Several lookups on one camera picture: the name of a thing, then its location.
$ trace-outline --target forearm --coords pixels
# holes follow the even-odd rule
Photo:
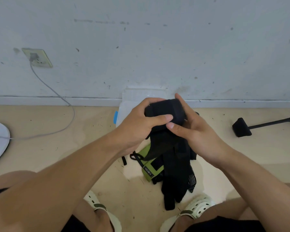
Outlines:
[[[18,224],[21,231],[60,231],[119,151],[109,133],[0,194],[0,229]]]
[[[219,168],[267,231],[290,231],[290,187],[237,151]]]

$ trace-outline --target wall socket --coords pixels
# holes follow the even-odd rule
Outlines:
[[[30,59],[30,53],[36,53],[39,58],[32,62],[32,66],[36,67],[49,67],[52,68],[53,65],[48,59],[47,55],[45,54],[44,50],[42,49],[31,49],[31,48],[22,48],[22,51]]]

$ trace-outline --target power cord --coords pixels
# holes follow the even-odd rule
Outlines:
[[[33,69],[33,67],[32,67],[32,62],[34,61],[34,60],[36,60],[36,59],[38,59],[39,58],[39,56],[38,56],[38,54],[36,54],[36,53],[30,53],[30,59],[29,59],[29,61],[30,61],[30,68],[31,68],[31,70],[32,70],[32,72],[35,74],[35,76],[47,87],[47,88],[49,88],[51,91],[53,91],[57,96],[58,96],[58,98],[61,98],[63,101],[65,101],[69,106],[71,106],[72,107],[72,109],[73,109],[73,118],[72,118],[72,120],[70,121],[70,123],[65,127],[65,128],[63,128],[63,129],[60,129],[60,130],[58,130],[58,131],[56,131],[56,132],[51,132],[51,133],[45,133],[45,134],[38,134],[38,135],[34,135],[34,136],[29,136],[29,137],[23,137],[23,138],[8,138],[8,137],[3,137],[3,136],[0,136],[0,138],[4,138],[4,139],[10,139],[10,140],[27,140],[27,139],[32,139],[32,138],[37,138],[37,137],[43,137],[43,136],[47,136],[47,135],[51,135],[51,134],[56,134],[56,133],[59,133],[59,132],[61,132],[61,131],[63,131],[63,130],[65,130],[65,129],[67,129],[71,124],[72,124],[72,122],[73,122],[73,120],[74,120],[74,118],[75,118],[75,110],[74,110],[74,107],[67,101],[67,100],[65,100],[62,96],[60,96],[55,90],[53,90],[49,85],[47,85],[44,81],[42,81],[42,79],[41,78],[39,78],[39,76],[35,73],[35,71],[34,71],[34,69]]]

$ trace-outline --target black shorts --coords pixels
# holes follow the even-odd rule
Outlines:
[[[77,219],[74,215],[70,217],[62,232],[90,232],[84,223]],[[200,231],[228,231],[228,232],[245,232],[245,231],[265,231],[259,221],[238,221],[225,217],[216,217],[212,220],[200,222],[190,226],[186,232],[200,232]]]

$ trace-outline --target white cable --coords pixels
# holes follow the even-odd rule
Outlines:
[[[65,100],[63,97],[61,97],[56,91],[54,91],[49,85],[47,85],[44,81],[41,80],[41,78],[39,78],[39,76],[35,73],[33,67],[32,67],[32,61],[30,61],[30,67],[31,67],[31,70],[33,71],[33,73],[35,74],[35,76],[47,87],[49,88],[51,91],[53,91],[57,96],[58,98],[61,98],[63,101],[65,101],[69,106],[72,107],[73,109],[73,118],[72,120],[70,121],[70,123],[63,129],[60,129],[56,132],[51,132],[51,133],[45,133],[45,134],[38,134],[38,135],[34,135],[34,136],[29,136],[29,137],[24,137],[24,138],[8,138],[8,137],[3,137],[3,136],[0,136],[0,138],[4,138],[4,139],[14,139],[14,140],[26,140],[26,139],[31,139],[31,138],[37,138],[37,137],[43,137],[43,136],[47,136],[47,135],[51,135],[51,134],[55,134],[55,133],[58,133],[58,132],[61,132],[65,129],[67,129],[70,124],[72,124],[74,118],[75,118],[75,110],[74,110],[74,107],[67,101]]]

